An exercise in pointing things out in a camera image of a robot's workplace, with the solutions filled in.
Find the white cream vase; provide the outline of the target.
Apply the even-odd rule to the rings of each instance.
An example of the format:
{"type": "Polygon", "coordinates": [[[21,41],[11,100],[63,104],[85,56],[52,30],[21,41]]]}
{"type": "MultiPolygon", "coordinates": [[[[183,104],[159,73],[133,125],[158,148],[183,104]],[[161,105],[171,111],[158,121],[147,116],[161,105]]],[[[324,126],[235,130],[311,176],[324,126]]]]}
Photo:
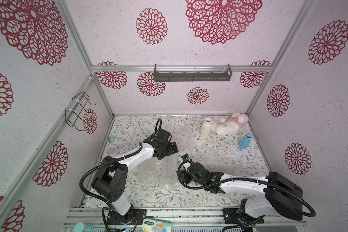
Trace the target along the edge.
{"type": "Polygon", "coordinates": [[[209,117],[206,117],[202,123],[201,131],[200,131],[200,137],[202,139],[207,139],[212,127],[212,119],[209,117]]]}

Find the blue vase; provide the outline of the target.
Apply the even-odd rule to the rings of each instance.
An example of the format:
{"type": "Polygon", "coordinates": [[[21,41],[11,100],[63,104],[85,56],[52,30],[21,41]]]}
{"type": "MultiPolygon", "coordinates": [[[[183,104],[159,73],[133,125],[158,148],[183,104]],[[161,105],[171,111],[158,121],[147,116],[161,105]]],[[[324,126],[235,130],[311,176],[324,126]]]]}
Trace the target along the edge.
{"type": "Polygon", "coordinates": [[[251,134],[247,134],[238,144],[240,149],[247,149],[250,145],[251,139],[252,139],[251,134]]]}

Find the bubble wrap sheet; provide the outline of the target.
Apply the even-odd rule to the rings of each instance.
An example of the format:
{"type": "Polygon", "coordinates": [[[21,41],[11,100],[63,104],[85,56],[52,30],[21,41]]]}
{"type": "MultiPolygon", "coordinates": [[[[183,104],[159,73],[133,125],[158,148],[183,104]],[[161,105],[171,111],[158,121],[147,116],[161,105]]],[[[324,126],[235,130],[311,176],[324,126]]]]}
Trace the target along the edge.
{"type": "Polygon", "coordinates": [[[157,159],[150,158],[140,164],[140,180],[144,185],[155,184],[159,177],[157,159]]]}

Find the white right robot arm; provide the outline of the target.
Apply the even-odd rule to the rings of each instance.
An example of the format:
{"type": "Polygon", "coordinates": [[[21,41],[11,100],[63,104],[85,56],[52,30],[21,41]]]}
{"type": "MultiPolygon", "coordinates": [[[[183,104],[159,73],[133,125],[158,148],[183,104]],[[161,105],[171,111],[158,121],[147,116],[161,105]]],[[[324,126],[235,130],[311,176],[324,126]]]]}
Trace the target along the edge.
{"type": "Polygon", "coordinates": [[[266,215],[281,215],[301,221],[303,217],[315,217],[314,208],[303,199],[303,190],[297,184],[277,172],[265,177],[235,177],[222,172],[210,172],[188,154],[181,157],[177,169],[179,182],[191,190],[205,190],[213,194],[242,193],[254,196],[243,199],[237,209],[241,224],[266,215]]]}

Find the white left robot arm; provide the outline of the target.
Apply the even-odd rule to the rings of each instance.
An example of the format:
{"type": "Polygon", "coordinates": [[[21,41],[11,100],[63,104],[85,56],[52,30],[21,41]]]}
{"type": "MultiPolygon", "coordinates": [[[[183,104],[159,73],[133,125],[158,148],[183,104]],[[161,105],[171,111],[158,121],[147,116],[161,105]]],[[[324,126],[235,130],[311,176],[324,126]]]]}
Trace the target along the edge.
{"type": "Polygon", "coordinates": [[[178,153],[177,144],[171,139],[168,131],[157,129],[132,151],[116,158],[105,157],[100,165],[81,177],[79,188],[86,195],[106,203],[118,215],[130,214],[133,206],[123,194],[129,171],[148,159],[162,160],[178,153]]]}

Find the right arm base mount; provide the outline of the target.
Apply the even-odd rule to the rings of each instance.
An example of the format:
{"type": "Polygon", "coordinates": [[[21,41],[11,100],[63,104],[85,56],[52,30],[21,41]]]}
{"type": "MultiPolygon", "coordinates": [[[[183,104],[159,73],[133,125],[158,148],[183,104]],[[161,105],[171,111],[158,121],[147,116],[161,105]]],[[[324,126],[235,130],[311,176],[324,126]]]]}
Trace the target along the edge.
{"type": "Polygon", "coordinates": [[[247,203],[247,199],[243,199],[238,208],[224,208],[222,212],[223,212],[225,223],[236,224],[236,225],[243,225],[243,224],[248,224],[251,222],[264,223],[263,218],[256,221],[256,218],[249,216],[246,213],[246,210],[245,210],[246,203],[247,203]]]}

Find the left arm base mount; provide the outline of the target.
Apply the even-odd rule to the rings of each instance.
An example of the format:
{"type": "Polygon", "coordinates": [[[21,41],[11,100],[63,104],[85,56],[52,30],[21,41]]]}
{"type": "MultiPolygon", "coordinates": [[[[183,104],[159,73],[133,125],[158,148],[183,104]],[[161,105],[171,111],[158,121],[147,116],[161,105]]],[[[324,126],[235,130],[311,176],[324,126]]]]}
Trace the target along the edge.
{"type": "Polygon", "coordinates": [[[126,215],[120,215],[115,211],[110,211],[107,216],[107,225],[142,225],[147,217],[146,209],[130,209],[126,215]]]}

